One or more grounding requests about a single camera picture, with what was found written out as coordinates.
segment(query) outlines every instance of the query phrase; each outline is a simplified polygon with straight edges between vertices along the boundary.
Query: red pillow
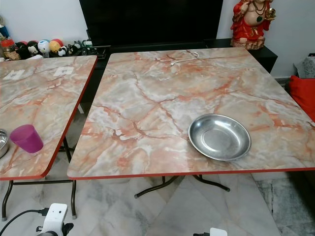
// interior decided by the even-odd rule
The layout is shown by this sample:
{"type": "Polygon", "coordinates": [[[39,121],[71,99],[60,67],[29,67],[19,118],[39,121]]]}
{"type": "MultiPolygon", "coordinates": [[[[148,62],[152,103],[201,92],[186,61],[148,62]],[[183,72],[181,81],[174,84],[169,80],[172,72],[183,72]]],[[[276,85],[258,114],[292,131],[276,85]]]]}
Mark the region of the red pillow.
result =
{"type": "Polygon", "coordinates": [[[315,79],[300,79],[292,75],[289,86],[293,99],[315,121],[315,79]]]}

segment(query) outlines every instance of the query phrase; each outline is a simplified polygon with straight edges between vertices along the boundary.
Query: white wall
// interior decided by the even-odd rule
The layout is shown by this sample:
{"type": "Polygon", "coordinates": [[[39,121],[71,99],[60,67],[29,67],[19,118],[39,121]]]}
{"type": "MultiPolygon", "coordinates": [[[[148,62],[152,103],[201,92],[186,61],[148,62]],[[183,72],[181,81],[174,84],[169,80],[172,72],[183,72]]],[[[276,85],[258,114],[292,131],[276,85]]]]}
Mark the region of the white wall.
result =
{"type": "Polygon", "coordinates": [[[79,0],[0,0],[0,15],[16,42],[87,39],[79,0]]]}
{"type": "MultiPolygon", "coordinates": [[[[230,38],[233,6],[224,0],[218,38],[230,38]]],[[[315,52],[315,0],[274,0],[277,19],[266,32],[266,46],[279,57],[274,77],[294,73],[293,63],[315,52]]],[[[15,41],[60,38],[65,43],[86,39],[79,0],[0,0],[0,15],[15,41]]]]}

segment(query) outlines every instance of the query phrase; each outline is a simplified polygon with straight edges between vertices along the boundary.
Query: stainless steel plate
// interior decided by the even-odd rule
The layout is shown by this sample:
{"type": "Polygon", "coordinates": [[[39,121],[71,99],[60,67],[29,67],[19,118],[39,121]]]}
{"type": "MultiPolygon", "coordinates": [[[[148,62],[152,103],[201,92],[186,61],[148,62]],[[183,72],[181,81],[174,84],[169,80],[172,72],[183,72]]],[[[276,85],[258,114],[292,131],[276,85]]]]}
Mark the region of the stainless steel plate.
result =
{"type": "Polygon", "coordinates": [[[191,123],[189,139],[202,154],[215,160],[231,161],[251,149],[248,131],[236,120],[216,114],[198,117],[191,123]]]}
{"type": "Polygon", "coordinates": [[[8,133],[4,129],[0,129],[0,158],[8,151],[8,133]]]}

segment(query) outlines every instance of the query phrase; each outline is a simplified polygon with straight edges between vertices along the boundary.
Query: black cable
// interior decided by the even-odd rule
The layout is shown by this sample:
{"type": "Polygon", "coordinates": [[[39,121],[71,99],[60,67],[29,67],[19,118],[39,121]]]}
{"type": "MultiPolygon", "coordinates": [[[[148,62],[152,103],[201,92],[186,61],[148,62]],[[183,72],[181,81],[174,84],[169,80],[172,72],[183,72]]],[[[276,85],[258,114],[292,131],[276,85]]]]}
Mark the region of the black cable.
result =
{"type": "Polygon", "coordinates": [[[21,212],[20,214],[18,214],[18,215],[16,215],[16,216],[14,216],[14,217],[4,226],[4,228],[1,230],[0,236],[3,234],[4,230],[9,226],[9,224],[12,223],[13,220],[15,220],[15,219],[18,218],[19,216],[21,216],[21,215],[23,215],[23,214],[25,214],[25,213],[28,213],[28,212],[41,213],[42,210],[26,210],[26,211],[23,211],[23,212],[21,212]]]}

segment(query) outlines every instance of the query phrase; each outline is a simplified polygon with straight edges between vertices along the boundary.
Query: toy figure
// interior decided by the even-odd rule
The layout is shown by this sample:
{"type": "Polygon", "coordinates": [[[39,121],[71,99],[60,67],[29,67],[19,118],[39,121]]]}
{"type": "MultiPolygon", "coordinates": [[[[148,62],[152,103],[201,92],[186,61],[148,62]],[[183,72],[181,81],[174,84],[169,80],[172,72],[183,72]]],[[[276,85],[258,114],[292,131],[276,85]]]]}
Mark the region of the toy figure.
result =
{"type": "Polygon", "coordinates": [[[57,38],[51,40],[49,43],[50,51],[52,51],[55,54],[58,53],[59,48],[61,48],[62,46],[63,46],[62,41],[60,39],[57,39],[57,38]]]}
{"type": "Polygon", "coordinates": [[[247,50],[264,46],[264,30],[269,30],[270,22],[276,17],[275,9],[270,8],[273,0],[241,0],[234,6],[233,47],[247,50]]]}
{"type": "Polygon", "coordinates": [[[16,47],[18,48],[16,52],[20,55],[21,59],[25,60],[31,57],[26,42],[18,42],[16,43],[16,47]]]}
{"type": "Polygon", "coordinates": [[[67,52],[68,52],[68,48],[66,46],[62,46],[58,50],[58,55],[59,55],[59,57],[65,57],[67,52]]]}
{"type": "Polygon", "coordinates": [[[47,39],[40,40],[38,43],[38,49],[43,54],[44,58],[48,58],[50,52],[49,40],[47,39]]]}
{"type": "Polygon", "coordinates": [[[69,47],[69,51],[68,51],[69,55],[76,54],[79,50],[75,45],[69,44],[68,47],[69,47]]]}
{"type": "Polygon", "coordinates": [[[74,41],[73,45],[76,46],[78,49],[82,48],[82,43],[80,42],[80,40],[74,41]]]}
{"type": "Polygon", "coordinates": [[[38,42],[37,41],[30,41],[30,42],[28,42],[27,47],[28,47],[28,50],[29,50],[29,52],[31,54],[31,57],[33,57],[33,56],[35,56],[37,54],[41,55],[41,52],[38,49],[38,42]]]}

